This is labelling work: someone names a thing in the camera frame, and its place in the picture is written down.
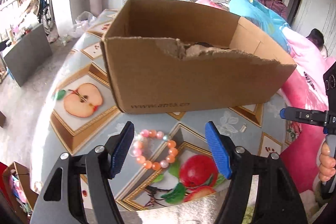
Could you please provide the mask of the right hand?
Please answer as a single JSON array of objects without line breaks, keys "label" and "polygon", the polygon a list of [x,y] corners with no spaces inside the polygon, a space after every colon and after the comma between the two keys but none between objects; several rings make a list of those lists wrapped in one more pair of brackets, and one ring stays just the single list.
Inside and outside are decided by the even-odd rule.
[{"label": "right hand", "polygon": [[335,159],[330,157],[330,149],[326,142],[321,147],[319,161],[319,179],[327,182],[335,175]]}]

